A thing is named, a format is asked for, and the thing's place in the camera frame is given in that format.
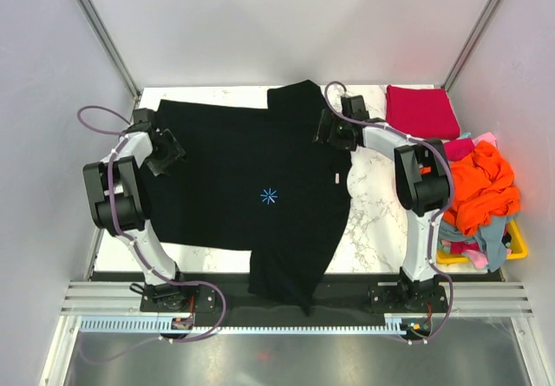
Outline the black t shirt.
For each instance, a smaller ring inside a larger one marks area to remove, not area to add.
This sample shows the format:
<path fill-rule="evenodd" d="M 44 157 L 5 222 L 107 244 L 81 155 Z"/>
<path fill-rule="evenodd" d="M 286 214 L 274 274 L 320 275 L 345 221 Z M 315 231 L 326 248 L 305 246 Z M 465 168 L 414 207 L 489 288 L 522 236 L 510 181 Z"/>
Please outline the black t shirt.
<path fill-rule="evenodd" d="M 248 291 L 310 313 L 351 205 L 349 152 L 315 139 L 326 108 L 312 81 L 270 89 L 265 108 L 161 101 L 186 158 L 140 170 L 159 240 L 248 251 Z"/>

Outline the yellow plastic bin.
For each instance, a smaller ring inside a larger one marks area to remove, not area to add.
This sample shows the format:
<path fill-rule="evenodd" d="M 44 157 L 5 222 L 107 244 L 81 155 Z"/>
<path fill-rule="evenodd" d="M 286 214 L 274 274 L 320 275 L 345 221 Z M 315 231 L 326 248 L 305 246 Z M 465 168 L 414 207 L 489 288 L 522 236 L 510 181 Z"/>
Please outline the yellow plastic bin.
<path fill-rule="evenodd" d="M 520 230 L 514 220 L 509 222 L 506 226 L 506 234 L 504 238 L 507 239 L 506 248 L 508 251 L 507 260 L 523 259 L 528 256 L 528 248 L 521 236 Z M 485 269 L 481 263 L 477 265 L 467 256 L 463 254 L 450 254 L 444 250 L 437 251 L 437 263 L 439 265 L 455 265 L 472 262 L 476 269 Z"/>

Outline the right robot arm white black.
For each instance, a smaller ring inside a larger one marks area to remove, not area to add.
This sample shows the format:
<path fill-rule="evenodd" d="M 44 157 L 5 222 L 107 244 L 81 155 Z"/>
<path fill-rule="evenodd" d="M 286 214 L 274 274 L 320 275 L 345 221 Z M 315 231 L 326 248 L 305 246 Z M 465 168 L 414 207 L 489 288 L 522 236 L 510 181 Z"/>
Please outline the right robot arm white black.
<path fill-rule="evenodd" d="M 439 224 L 454 196 L 454 182 L 444 144 L 411 137 L 379 118 L 371 118 L 360 95 L 341 97 L 342 109 L 330 103 L 320 115 L 315 141 L 351 152 L 375 150 L 394 162 L 395 192 L 408 222 L 407 250 L 397 289 L 399 305 L 417 311 L 428 301 L 424 283 L 437 274 L 435 248 Z"/>

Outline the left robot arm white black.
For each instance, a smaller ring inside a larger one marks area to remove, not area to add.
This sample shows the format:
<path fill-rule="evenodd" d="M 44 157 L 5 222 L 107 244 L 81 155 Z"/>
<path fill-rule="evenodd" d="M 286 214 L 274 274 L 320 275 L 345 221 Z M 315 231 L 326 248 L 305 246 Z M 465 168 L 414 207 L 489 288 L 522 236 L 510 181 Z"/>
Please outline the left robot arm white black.
<path fill-rule="evenodd" d="M 188 283 L 181 280 L 176 262 L 164 251 L 151 223 L 152 207 L 140 168 L 147 166 L 155 177 L 186 158 L 186 152 L 167 128 L 157 122 L 157 113 L 148 108 L 133 112 L 121 132 L 88 124 L 83 115 L 101 110 L 121 118 L 113 109 L 87 105 L 77 111 L 78 121 L 87 129 L 118 138 L 102 160 L 82 169 L 88 206 L 95 225 L 125 244 L 140 265 L 151 287 L 164 285 L 160 301 L 172 311 L 183 310 L 190 301 Z"/>

